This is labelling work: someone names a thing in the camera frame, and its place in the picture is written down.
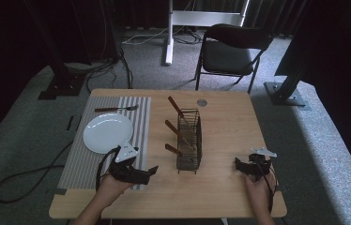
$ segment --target wire basket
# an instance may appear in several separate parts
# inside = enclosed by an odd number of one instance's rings
[[[178,130],[182,137],[177,138],[177,148],[182,156],[177,156],[176,167],[179,171],[196,171],[202,159],[202,127],[199,111],[196,109],[181,109],[184,118],[178,116]]]

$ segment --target fork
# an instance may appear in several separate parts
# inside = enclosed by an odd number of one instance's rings
[[[101,112],[109,112],[109,111],[118,111],[118,110],[127,110],[127,111],[134,111],[138,109],[138,104],[135,106],[129,106],[129,107],[114,107],[114,108],[96,108],[94,110],[95,113],[101,113]]]

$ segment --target black chair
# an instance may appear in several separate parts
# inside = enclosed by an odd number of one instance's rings
[[[216,24],[205,32],[198,65],[195,72],[196,88],[199,89],[201,74],[238,77],[237,84],[252,74],[248,93],[252,90],[261,54],[267,50],[273,35],[265,29],[248,28],[229,24]],[[252,59],[251,50],[259,50]]]

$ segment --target utensil handle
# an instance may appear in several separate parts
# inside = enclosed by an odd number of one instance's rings
[[[108,112],[108,111],[117,111],[119,108],[97,108],[94,110],[95,113]]]
[[[171,129],[171,130],[176,134],[176,136],[182,138],[182,139],[184,140],[184,142],[185,142],[193,151],[196,151],[196,149],[192,146],[192,144],[190,144],[190,143],[188,142],[188,140],[182,135],[182,133],[181,133],[180,131],[178,131],[178,129],[176,129],[176,127],[174,127],[174,126],[172,125],[172,123],[170,123],[170,121],[166,120],[164,123],[167,125],[167,127],[169,127],[169,129]]]
[[[172,103],[173,107],[175,108],[175,110],[178,112],[178,115],[181,118],[184,118],[184,113],[182,113],[182,111],[178,108],[178,106],[176,105],[176,102],[173,100],[172,97],[168,97],[170,103]]]
[[[178,149],[174,148],[172,145],[170,145],[170,144],[168,144],[168,143],[165,144],[164,147],[165,147],[167,150],[169,150],[170,152],[175,153],[175,154],[177,154],[177,155],[180,156],[180,157],[183,156],[183,155],[182,155],[182,152],[180,152]]]
[[[164,121],[164,124],[166,124],[167,127],[169,127],[169,129],[171,129],[178,137],[182,137],[182,134],[172,125],[172,123],[170,123],[170,121],[166,120]]]

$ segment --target striped placemat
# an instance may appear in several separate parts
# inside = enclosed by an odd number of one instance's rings
[[[148,140],[150,97],[90,97],[84,109],[84,114],[76,132],[73,145],[70,148],[67,163],[59,180],[59,189],[69,188],[95,188],[96,173],[103,154],[90,151],[83,141],[84,128],[87,124],[106,112],[94,112],[96,108],[104,107],[127,107],[139,104],[135,111],[118,111],[129,118],[133,125],[133,134],[130,140],[131,146],[139,148],[139,156],[135,159],[133,167],[145,170],[145,156]],[[106,159],[104,170],[106,171],[112,156]],[[133,189],[141,189],[143,186],[134,186]]]

